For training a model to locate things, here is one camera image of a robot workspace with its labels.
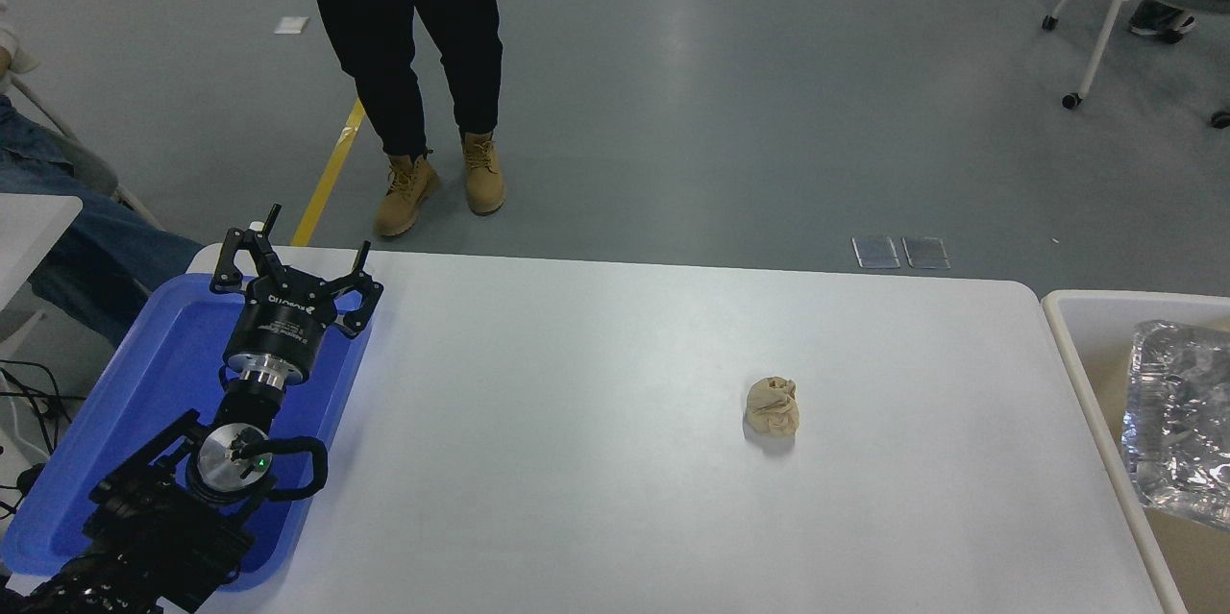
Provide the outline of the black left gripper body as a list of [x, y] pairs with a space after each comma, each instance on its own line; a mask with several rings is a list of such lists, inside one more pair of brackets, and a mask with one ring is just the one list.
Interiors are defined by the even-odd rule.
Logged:
[[244, 285], [244, 308], [224, 349], [228, 368], [276, 359], [288, 374], [308, 375], [333, 324], [335, 297], [321, 278], [256, 278]]

